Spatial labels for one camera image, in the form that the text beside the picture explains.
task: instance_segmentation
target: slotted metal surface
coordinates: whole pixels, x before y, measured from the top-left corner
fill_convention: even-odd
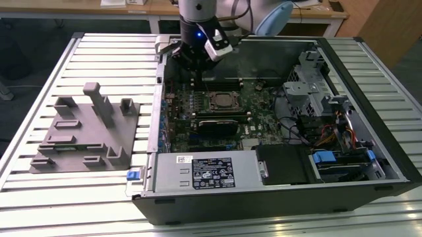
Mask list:
[[[0,232],[5,236],[422,235],[422,225],[415,222],[422,218],[421,188],[398,197],[382,198],[353,212],[170,227],[152,226],[132,205],[124,194],[126,171],[29,174],[31,157],[55,115],[51,105],[64,94],[72,95],[77,103],[88,102],[79,92],[87,81],[103,85],[101,93],[110,95],[111,102],[131,97],[142,103],[132,164],[146,163],[154,101],[150,87],[155,84],[154,42],[155,36],[139,34],[85,34],[81,39],[72,40],[41,91],[45,96],[39,99],[40,105],[29,111],[33,119],[25,119],[16,135],[20,141],[17,138],[12,141],[12,145],[17,141],[16,148],[8,150],[9,157],[5,154],[1,159],[4,163],[9,158],[0,178]],[[130,47],[115,46],[115,43],[130,43]],[[415,166],[422,168],[418,107],[354,40],[335,39],[330,43]],[[110,67],[100,66],[99,62],[108,62],[103,65]],[[333,76],[331,79],[342,91],[337,79]]]

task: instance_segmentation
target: barcode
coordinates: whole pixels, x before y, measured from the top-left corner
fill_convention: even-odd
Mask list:
[[[178,163],[192,163],[192,156],[176,156]]]

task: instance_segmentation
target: wooden cabinet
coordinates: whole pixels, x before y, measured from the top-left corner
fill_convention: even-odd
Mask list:
[[[389,68],[422,34],[422,0],[339,0],[350,17],[338,37],[361,36]]]

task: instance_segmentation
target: blue latch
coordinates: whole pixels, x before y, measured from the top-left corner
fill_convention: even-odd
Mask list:
[[[128,171],[126,175],[127,181],[140,180],[140,171]]]
[[[323,152],[315,152],[312,154],[314,162],[337,162],[334,153],[330,151],[323,151]]]
[[[371,161],[375,159],[375,154],[371,150],[367,150],[367,156],[369,156]]]

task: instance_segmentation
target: power supply label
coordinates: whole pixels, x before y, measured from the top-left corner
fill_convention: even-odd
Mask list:
[[[236,187],[231,158],[194,159],[192,178],[194,189]]]

